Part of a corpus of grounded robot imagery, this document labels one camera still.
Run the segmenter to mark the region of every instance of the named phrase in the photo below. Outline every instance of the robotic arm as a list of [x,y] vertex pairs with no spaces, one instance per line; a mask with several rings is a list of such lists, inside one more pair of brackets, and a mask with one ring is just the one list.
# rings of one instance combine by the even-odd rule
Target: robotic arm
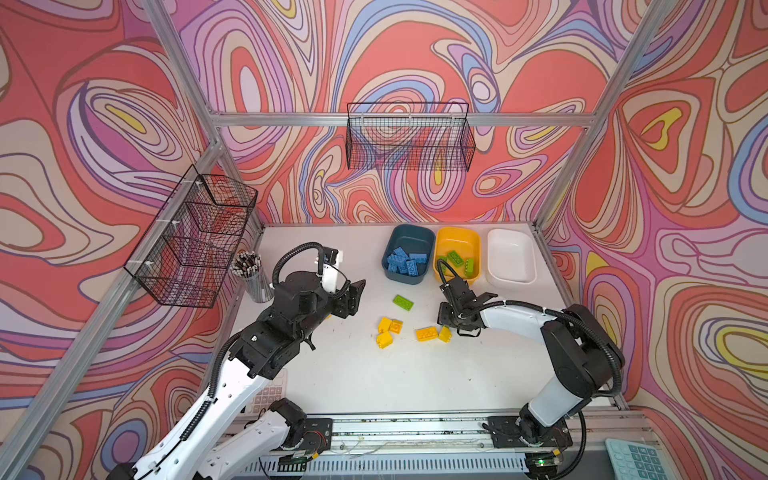
[[[452,279],[445,281],[442,266],[452,271]],[[593,397],[621,391],[624,356],[586,307],[574,304],[556,311],[516,300],[489,302],[495,293],[476,296],[444,260],[438,260],[438,271],[448,300],[440,305],[439,324],[462,336],[478,336],[484,328],[508,330],[547,347],[554,377],[521,409],[517,422],[515,434],[526,445],[549,439],[555,423],[580,412]],[[609,379],[611,389],[600,390]]]
[[[318,251],[317,272],[292,272],[280,282],[285,263],[304,250]],[[163,440],[135,464],[117,465],[108,480],[227,480],[253,458],[302,442],[306,414],[287,399],[225,443],[214,447],[249,399],[296,355],[302,343],[314,350],[312,333],[331,315],[355,315],[366,281],[336,289],[341,252],[305,243],[277,262],[275,298],[257,318],[224,344],[203,394]]]

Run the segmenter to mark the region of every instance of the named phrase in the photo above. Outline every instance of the wire basket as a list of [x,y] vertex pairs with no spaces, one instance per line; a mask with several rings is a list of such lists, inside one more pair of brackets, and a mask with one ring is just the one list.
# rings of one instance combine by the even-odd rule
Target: wire basket
[[463,102],[347,104],[346,164],[350,170],[463,170],[475,138]]
[[141,266],[126,270],[160,305],[213,308],[257,194],[224,175],[198,174]]

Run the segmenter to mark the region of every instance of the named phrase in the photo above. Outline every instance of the yellow connector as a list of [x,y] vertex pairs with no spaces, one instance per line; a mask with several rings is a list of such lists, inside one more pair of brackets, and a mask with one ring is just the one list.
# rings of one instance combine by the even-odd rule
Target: yellow connector
[[392,323],[389,325],[389,331],[392,333],[400,334],[400,330],[402,330],[402,322],[400,320],[393,320]]
[[392,336],[389,335],[389,332],[384,332],[376,337],[376,344],[379,345],[380,349],[385,349],[386,347],[392,345],[392,341]]
[[430,326],[429,328],[416,330],[416,339],[419,342],[427,342],[437,338],[437,327]]
[[440,330],[440,335],[437,338],[439,338],[445,343],[448,343],[451,341],[452,336],[453,336],[453,333],[451,333],[451,329],[449,329],[447,326],[444,326],[442,327],[442,330]]
[[387,317],[382,318],[382,321],[379,322],[379,333],[388,332],[390,325],[392,325],[392,320]]

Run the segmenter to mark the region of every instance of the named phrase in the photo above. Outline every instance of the dark blue plastic container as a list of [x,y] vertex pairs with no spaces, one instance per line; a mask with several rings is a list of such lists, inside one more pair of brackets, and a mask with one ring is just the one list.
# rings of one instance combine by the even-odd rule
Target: dark blue plastic container
[[[386,257],[389,257],[397,247],[401,247],[408,255],[411,253],[427,254],[427,263],[416,264],[416,268],[419,270],[418,276],[404,275],[402,273],[394,273],[387,270],[389,264],[386,261]],[[392,231],[392,236],[389,238],[386,250],[384,250],[384,257],[382,257],[384,274],[387,278],[395,280],[396,282],[407,283],[409,285],[421,283],[422,280],[424,280],[424,274],[432,265],[432,251],[434,249],[435,232],[431,231],[429,228],[417,227],[416,225],[398,225]]]

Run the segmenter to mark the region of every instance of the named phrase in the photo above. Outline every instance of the colorful wallpaper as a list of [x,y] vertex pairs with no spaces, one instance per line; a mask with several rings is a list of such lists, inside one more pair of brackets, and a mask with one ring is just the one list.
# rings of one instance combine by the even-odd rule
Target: colorful wallpaper
[[[0,2],[0,441],[206,146],[136,2]],[[138,294],[25,478],[105,478],[157,442],[232,288],[204,311]]]
[[215,111],[346,111],[462,98],[477,112],[592,111],[638,0],[165,2]]
[[768,478],[768,5],[678,2],[545,234],[683,478]]
[[222,130],[265,223],[533,220],[580,132],[478,127],[465,172],[349,170],[346,128]]

